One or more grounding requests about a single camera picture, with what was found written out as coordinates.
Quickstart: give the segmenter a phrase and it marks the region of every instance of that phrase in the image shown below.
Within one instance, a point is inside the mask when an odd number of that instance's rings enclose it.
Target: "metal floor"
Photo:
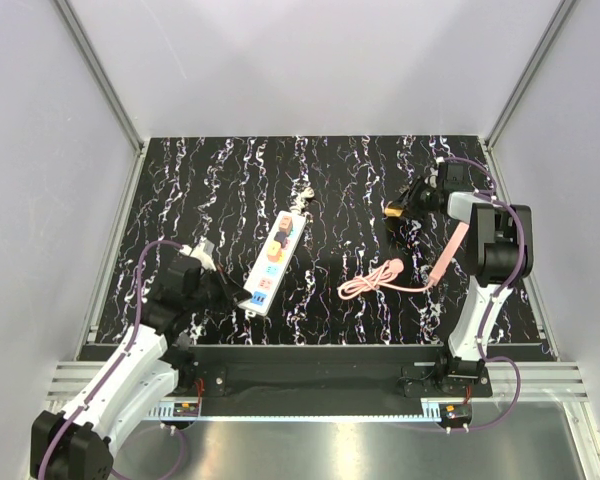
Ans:
[[[488,422],[498,412],[492,404],[476,405],[473,424]],[[187,458],[170,478],[585,478],[559,404],[519,404],[504,424],[467,435],[449,437],[409,428],[374,423],[200,422],[186,431]],[[144,433],[118,454],[115,468],[133,480],[161,478],[176,461],[178,440],[168,438],[155,423],[141,424],[138,431]]]

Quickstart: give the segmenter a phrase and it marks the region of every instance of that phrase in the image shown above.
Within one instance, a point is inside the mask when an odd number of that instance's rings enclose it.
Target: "power strip switch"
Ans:
[[[245,290],[253,296],[238,306],[247,312],[247,316],[266,316],[269,312],[282,283],[282,277],[300,242],[306,222],[307,219],[303,215],[278,213],[267,241],[244,284]]]

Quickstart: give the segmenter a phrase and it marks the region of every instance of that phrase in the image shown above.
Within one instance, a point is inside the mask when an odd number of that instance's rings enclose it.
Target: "aluminum frame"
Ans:
[[[600,430],[591,404],[565,404],[565,415],[587,480],[600,480]]]
[[[120,128],[122,128],[125,137],[127,137],[127,140],[133,147],[134,152],[137,154],[140,152],[144,141],[138,134],[133,122],[131,121],[131,118],[127,114],[127,111],[120,101],[120,97],[113,88],[113,85],[111,84],[109,77],[102,67],[100,59],[91,45],[89,37],[87,36],[87,33],[82,26],[78,15],[73,9],[70,0],[52,0],[52,3],[55,5],[60,18],[67,27],[67,30],[73,38],[75,45],[78,47],[80,55],[84,59],[87,68],[98,84],[104,99],[111,108],[111,112],[120,124]]]
[[[489,148],[494,148],[496,143],[498,143],[502,132],[506,128],[507,123],[509,123],[509,120],[520,103],[520,100],[529,88],[533,77],[535,77],[538,69],[544,62],[549,50],[551,49],[551,46],[566,24],[571,12],[578,2],[579,0],[562,0],[560,5],[558,5],[558,8],[556,9],[553,17],[547,25],[547,28],[540,38],[540,42],[538,42],[536,49],[534,50],[531,58],[527,62],[527,65],[522,72],[522,75],[518,79],[518,83],[514,87],[513,92],[511,92],[504,109],[498,116],[498,120],[496,120],[495,125],[487,136],[486,141]]]
[[[48,401],[65,402],[84,389],[105,362],[62,362],[56,368]],[[493,388],[492,398],[474,398],[476,403],[508,401],[515,391],[515,374],[508,364],[489,364],[489,375]],[[521,402],[588,402],[578,365],[574,362],[520,362],[522,376]],[[431,397],[427,401],[443,402],[450,398]]]
[[[122,191],[122,196],[116,210],[113,227],[111,229],[111,233],[109,234],[109,239],[107,240],[107,246],[105,248],[102,263],[100,264],[98,277],[91,293],[89,308],[87,310],[87,314],[85,315],[85,322],[80,335],[80,342],[76,347],[74,358],[78,358],[80,355],[80,350],[85,343],[92,343],[95,340],[98,332],[98,325],[100,324],[100,318],[104,309],[104,302],[106,300],[107,290],[109,289],[109,282],[111,281],[111,277],[113,275],[124,229],[127,225],[129,212],[131,211],[131,206],[133,205],[133,198],[140,180],[140,173],[142,173],[144,160],[147,156],[148,146],[149,142],[146,142],[142,150],[136,155],[133,166],[131,167],[131,170],[127,176],[127,180]]]

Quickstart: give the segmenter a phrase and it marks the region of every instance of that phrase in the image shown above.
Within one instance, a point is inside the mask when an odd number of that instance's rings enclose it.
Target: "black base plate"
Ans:
[[[431,375],[433,366],[412,365],[402,367],[404,395],[408,398],[463,398],[467,394],[467,386],[459,382],[436,382]],[[471,396],[477,398],[490,398],[493,396],[491,379],[486,368],[483,370],[480,381],[471,385]]]

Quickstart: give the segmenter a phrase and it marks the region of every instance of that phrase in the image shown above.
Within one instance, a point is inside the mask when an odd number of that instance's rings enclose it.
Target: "power outlet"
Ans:
[[[267,268],[265,269],[264,273],[275,277],[278,274],[278,270],[279,269],[276,265],[267,265]]]
[[[266,294],[262,292],[256,292],[253,294],[253,297],[251,297],[251,303],[253,303],[254,305],[262,305],[266,298]]]
[[[260,290],[264,290],[265,292],[268,292],[269,290],[271,290],[272,285],[273,285],[273,280],[271,280],[270,278],[263,278],[262,280],[260,280],[260,283],[258,284],[258,288]]]

